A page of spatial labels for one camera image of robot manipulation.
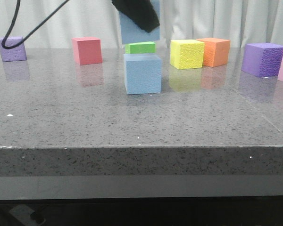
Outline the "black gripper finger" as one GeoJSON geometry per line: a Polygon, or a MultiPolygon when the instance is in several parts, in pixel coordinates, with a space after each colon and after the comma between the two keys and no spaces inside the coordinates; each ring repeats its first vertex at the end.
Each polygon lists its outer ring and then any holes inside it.
{"type": "Polygon", "coordinates": [[[150,0],[112,0],[111,3],[147,33],[160,26],[158,15],[150,0]]]}

